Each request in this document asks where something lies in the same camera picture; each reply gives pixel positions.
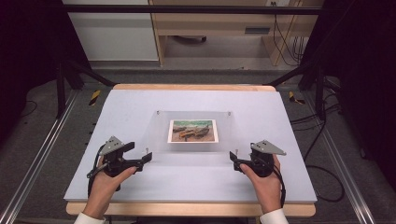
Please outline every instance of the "white sleeve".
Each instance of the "white sleeve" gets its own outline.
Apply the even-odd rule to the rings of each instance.
[[[80,213],[75,221],[75,224],[105,224],[105,222],[105,219],[99,220]]]
[[[260,217],[262,224],[288,224],[283,209],[277,209]]]

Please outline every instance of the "printed photo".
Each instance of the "printed photo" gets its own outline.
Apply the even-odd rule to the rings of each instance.
[[[218,130],[214,119],[172,119],[168,143],[217,143]]]

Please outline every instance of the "white cabinet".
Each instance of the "white cabinet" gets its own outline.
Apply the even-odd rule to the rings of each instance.
[[[63,0],[64,4],[147,5],[147,0]],[[89,61],[158,61],[149,13],[69,13]]]

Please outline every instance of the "hand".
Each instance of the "hand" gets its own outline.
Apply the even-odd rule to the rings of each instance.
[[[274,165],[280,171],[280,162],[276,155],[274,155]],[[240,167],[253,184],[262,212],[266,214],[280,209],[280,181],[277,176],[271,173],[267,177],[259,177],[247,165],[241,164]]]
[[[117,187],[135,172],[136,167],[128,168],[115,177],[108,176],[103,171],[99,172],[93,181],[90,198],[82,213],[89,217],[103,219]]]

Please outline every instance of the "haptic device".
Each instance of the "haptic device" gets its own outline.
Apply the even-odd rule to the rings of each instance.
[[[140,160],[125,160],[122,157],[123,153],[133,148],[134,142],[123,144],[115,136],[111,136],[110,139],[108,139],[108,141],[106,141],[106,143],[99,148],[93,168],[87,174],[87,178],[90,179],[88,184],[88,196],[91,194],[92,184],[95,176],[101,171],[104,171],[105,174],[112,177],[119,175],[122,171],[130,167],[136,167],[137,172],[143,171],[144,164],[152,160],[152,152],[148,153]],[[99,156],[103,156],[103,160],[101,166],[98,167],[97,162]]]
[[[259,177],[267,177],[271,173],[274,173],[282,185],[280,202],[283,207],[286,198],[285,184],[283,183],[282,174],[278,167],[274,166],[273,154],[284,156],[286,155],[286,152],[266,140],[258,143],[251,143],[250,149],[250,161],[240,160],[230,151],[230,160],[233,161],[233,169],[235,171],[242,172],[240,165],[243,163],[249,166]]]

